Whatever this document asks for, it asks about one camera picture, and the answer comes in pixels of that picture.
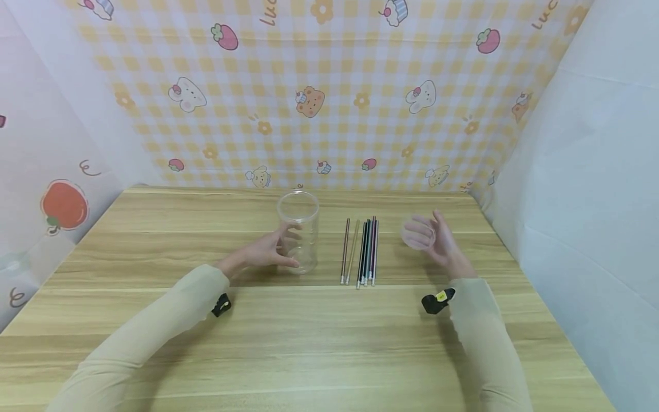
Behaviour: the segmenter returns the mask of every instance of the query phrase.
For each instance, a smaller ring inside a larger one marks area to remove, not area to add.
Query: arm
[[[487,282],[456,278],[451,320],[476,376],[487,412],[532,411],[522,364]]]
[[[451,320],[476,375],[483,411],[532,411],[521,362],[490,287],[458,247],[444,217],[437,210],[433,215],[435,220],[415,216],[422,225],[406,223],[412,231],[406,242],[416,243],[443,266],[455,289]]]
[[[123,402],[128,381],[171,338],[206,318],[229,280],[246,266],[297,266],[277,254],[286,227],[231,253],[214,267],[201,265],[164,296],[111,334],[78,366],[46,412],[114,412]]]

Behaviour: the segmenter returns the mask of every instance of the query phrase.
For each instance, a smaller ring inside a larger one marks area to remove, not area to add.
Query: checkered backdrop
[[[63,1],[171,185],[477,197],[591,3]]]

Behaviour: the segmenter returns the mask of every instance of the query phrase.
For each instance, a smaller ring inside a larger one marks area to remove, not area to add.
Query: transparent plastic container
[[[412,215],[401,226],[403,242],[414,250],[428,250],[435,244],[437,234],[427,218]]]
[[[318,199],[304,191],[284,194],[277,202],[279,219],[291,226],[281,238],[281,253],[300,263],[298,268],[287,268],[293,274],[307,274],[318,264],[319,212]]]

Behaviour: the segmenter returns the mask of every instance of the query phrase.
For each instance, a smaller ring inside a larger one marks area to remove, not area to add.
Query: beige sleeve
[[[168,340],[205,319],[228,287],[213,266],[191,271],[80,363],[46,412],[118,410],[135,371]]]
[[[479,385],[485,412],[532,411],[522,364],[484,279],[453,280],[451,320]]]

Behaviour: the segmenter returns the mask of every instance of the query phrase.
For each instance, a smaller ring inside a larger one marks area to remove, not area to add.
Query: wooden tabletop
[[[43,411],[89,352],[181,276],[275,229],[281,193],[125,191],[0,336],[0,412]],[[420,304],[446,279],[399,236],[410,213],[434,208],[496,296],[535,411],[613,410],[471,197],[315,194],[318,267],[245,271],[234,307],[157,352],[125,410],[477,411],[448,311],[431,316]],[[340,286],[345,220],[371,215],[380,219],[378,285]]]

